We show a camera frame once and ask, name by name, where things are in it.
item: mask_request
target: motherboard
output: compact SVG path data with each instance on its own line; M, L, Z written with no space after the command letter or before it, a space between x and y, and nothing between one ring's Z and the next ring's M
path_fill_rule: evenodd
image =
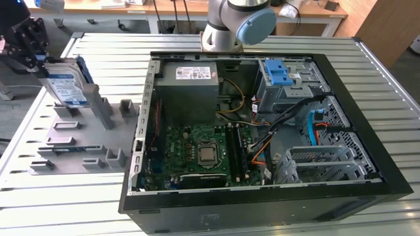
M235 130L233 139L238 140L229 137L231 130ZM235 155L231 150L233 141L239 141L242 145L239 160L231 157ZM246 125L167 126L165 154L162 159L151 160L153 174L146 177L147 189L170 190L201 185L202 175L213 180L219 179L222 187L259 185L258 170L247 169L245 147L250 143L250 129Z

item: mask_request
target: slotted aluminum workbench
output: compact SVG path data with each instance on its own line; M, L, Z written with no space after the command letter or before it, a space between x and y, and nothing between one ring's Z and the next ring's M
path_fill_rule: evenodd
M139 102L149 52L198 49L194 35L85 33L70 39L62 57L83 57L109 102L121 98ZM420 108L365 46L342 38L270 37L245 46L245 51L327 56L414 193L338 222L198 234L420 235ZM117 213L122 173L27 174L53 116L51 100L42 89L0 159L0 235L142 235L130 219Z

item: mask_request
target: blue hard drive label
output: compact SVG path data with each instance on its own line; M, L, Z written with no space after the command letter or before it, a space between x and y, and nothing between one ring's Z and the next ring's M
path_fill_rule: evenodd
M47 81L59 101L69 106L86 104L81 88L75 86L75 78L70 74L49 74Z

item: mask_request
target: open computer tower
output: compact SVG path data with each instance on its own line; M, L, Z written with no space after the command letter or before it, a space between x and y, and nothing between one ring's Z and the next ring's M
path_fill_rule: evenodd
M119 201L145 233L341 220L409 193L325 55L151 53Z

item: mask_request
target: green motherboard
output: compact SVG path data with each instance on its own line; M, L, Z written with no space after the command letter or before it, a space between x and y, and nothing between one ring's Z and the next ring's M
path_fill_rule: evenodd
M247 178L231 181L225 126L167 126L162 172L149 176L149 190L169 190L170 179L183 174L226 174L226 186L259 185L258 171L247 170ZM250 129L238 127L243 146L251 143Z

